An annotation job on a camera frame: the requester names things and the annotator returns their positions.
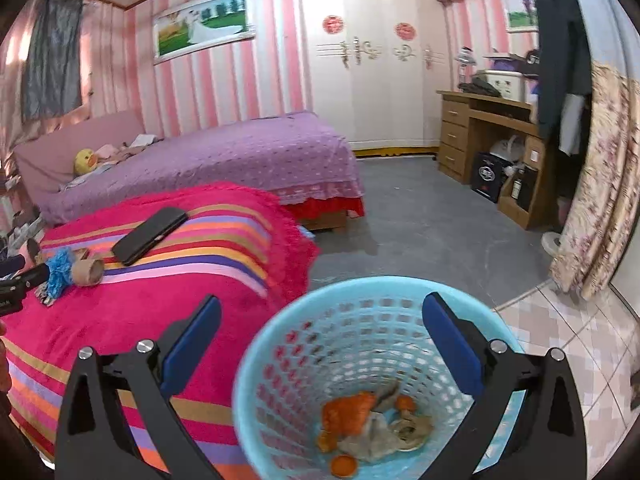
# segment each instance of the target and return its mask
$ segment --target bottle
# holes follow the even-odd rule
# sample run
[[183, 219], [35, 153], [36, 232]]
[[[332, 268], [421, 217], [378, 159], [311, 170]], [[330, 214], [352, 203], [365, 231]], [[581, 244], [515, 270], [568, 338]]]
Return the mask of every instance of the bottle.
[[519, 169], [516, 172], [516, 177], [513, 179], [513, 189], [511, 189], [511, 198], [517, 200], [520, 195], [520, 190], [522, 189], [522, 175], [524, 174], [524, 170]]

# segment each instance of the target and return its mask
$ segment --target blue gripper pad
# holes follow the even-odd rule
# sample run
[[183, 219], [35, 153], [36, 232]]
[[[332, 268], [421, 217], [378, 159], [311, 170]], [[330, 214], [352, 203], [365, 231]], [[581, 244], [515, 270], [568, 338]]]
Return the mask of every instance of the blue gripper pad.
[[460, 391], [477, 399], [484, 389], [480, 359], [445, 308], [449, 307], [439, 294], [429, 294], [422, 302], [422, 322]]
[[222, 322], [218, 298], [209, 296], [162, 362], [160, 393], [165, 399], [179, 394], [209, 347]]

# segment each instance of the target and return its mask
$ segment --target cardboard tube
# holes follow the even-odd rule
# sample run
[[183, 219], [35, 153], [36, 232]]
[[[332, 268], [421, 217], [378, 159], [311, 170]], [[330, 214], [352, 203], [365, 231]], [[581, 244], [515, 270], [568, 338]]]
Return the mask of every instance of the cardboard tube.
[[77, 286], [97, 285], [104, 276], [104, 261], [96, 258], [77, 260], [71, 266], [71, 279]]

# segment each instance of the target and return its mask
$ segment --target metal screw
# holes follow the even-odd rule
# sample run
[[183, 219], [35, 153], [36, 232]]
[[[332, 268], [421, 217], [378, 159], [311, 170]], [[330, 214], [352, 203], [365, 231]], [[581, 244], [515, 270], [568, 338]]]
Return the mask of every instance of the metal screw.
[[507, 343], [505, 343], [502, 339], [494, 339], [493, 341], [491, 341], [491, 344], [489, 346], [491, 347], [491, 350], [493, 350], [497, 354], [504, 354], [507, 351], [507, 348], [509, 348], [507, 346]]
[[143, 339], [138, 341], [136, 345], [136, 350], [141, 354], [147, 354], [154, 349], [154, 342], [151, 339]]
[[90, 346], [83, 346], [78, 352], [78, 357], [81, 359], [88, 359], [94, 354], [94, 349]]
[[559, 348], [552, 348], [551, 357], [556, 361], [562, 361], [564, 359], [564, 352]]

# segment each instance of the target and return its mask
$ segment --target gray concrete floor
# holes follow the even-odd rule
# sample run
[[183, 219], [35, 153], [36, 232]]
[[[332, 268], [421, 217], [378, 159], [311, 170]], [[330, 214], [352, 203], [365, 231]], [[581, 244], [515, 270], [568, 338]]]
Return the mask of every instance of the gray concrete floor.
[[366, 216], [344, 233], [320, 232], [310, 288], [363, 276], [400, 275], [453, 286], [499, 306], [547, 278], [551, 258], [528, 232], [430, 156], [359, 162]]

